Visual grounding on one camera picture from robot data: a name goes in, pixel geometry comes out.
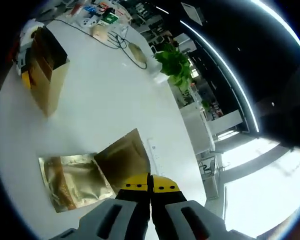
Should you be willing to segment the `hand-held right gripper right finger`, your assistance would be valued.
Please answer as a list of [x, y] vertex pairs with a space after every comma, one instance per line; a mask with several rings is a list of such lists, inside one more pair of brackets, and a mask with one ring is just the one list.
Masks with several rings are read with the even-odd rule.
[[152, 175], [152, 222], [160, 240], [251, 240], [227, 230], [225, 221], [195, 200], [187, 200], [173, 180]]

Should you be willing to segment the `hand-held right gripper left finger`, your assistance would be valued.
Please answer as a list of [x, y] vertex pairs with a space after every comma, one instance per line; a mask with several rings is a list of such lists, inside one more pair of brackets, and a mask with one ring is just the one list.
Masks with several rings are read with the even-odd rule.
[[54, 240], [143, 240], [150, 220], [149, 173], [129, 177], [115, 198], [108, 198]]

